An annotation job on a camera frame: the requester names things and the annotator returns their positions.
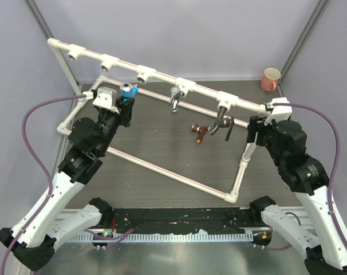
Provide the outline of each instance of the metal tap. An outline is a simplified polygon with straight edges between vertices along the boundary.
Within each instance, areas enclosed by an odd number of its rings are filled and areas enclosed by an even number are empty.
[[[171,112],[175,115],[178,112],[178,105],[183,97],[183,93],[180,88],[174,86],[171,88],[171,99],[169,100],[169,104],[171,106]]]

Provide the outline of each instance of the cup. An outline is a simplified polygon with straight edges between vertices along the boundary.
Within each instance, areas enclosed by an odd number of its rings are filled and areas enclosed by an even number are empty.
[[[261,79],[260,87],[266,92],[274,91],[277,88],[279,78],[281,78],[280,71],[275,68],[267,68]]]

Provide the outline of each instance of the metal floor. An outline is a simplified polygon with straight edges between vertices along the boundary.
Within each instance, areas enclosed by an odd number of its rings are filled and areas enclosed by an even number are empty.
[[[208,81],[200,85],[225,91],[255,103],[269,102],[279,93],[264,92],[259,81]],[[144,89],[170,96],[171,86],[154,82]],[[213,111],[218,102],[197,93],[189,93],[183,100]],[[229,115],[248,121],[254,113],[232,107]],[[96,119],[97,111],[91,103],[78,117]],[[170,106],[160,100],[137,95],[131,127],[120,127],[111,146],[163,168],[229,192],[238,170],[240,157],[246,145],[247,130],[235,126],[229,142],[224,141],[226,129],[214,136],[206,135],[201,145],[195,144],[197,135],[191,125],[212,125],[214,118],[180,108],[173,115]],[[186,186],[136,164],[107,154],[103,165],[67,205],[70,209],[83,208],[91,198],[101,197],[113,207],[216,207],[229,206],[217,197]],[[236,206],[268,195],[281,206],[299,206],[300,203],[280,179],[276,167],[264,148],[257,148],[243,178]]]
[[[273,233],[271,247],[286,244],[279,234]],[[91,247],[91,244],[62,246],[37,275],[308,274],[301,256],[293,248],[272,252],[240,242],[125,243],[76,257]]]

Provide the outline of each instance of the white wall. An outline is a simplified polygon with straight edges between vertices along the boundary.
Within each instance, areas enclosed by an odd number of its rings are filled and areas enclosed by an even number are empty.
[[[0,0],[0,229],[12,227],[47,188],[47,180],[21,136],[24,114],[37,103],[72,95],[58,62],[23,1]],[[56,159],[56,126],[70,103],[35,111],[29,140],[46,167]],[[0,243],[0,265],[6,248]],[[6,274],[16,261],[10,257]]]
[[[56,39],[190,78],[282,69],[317,0],[36,0]],[[79,81],[96,61],[72,66]],[[113,77],[135,79],[121,69]]]
[[[316,107],[337,124],[341,159],[334,196],[347,225],[347,0],[329,3],[283,86],[291,102]],[[308,134],[310,154],[330,173],[335,155],[331,128],[317,115],[303,110],[295,109],[293,118]]]

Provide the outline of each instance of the blue valve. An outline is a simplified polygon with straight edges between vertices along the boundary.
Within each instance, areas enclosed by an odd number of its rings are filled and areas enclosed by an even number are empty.
[[[127,101],[127,100],[135,97],[138,90],[139,89],[137,86],[134,86],[130,83],[122,83],[120,85],[120,93],[121,93],[121,96],[123,97],[123,101]]]

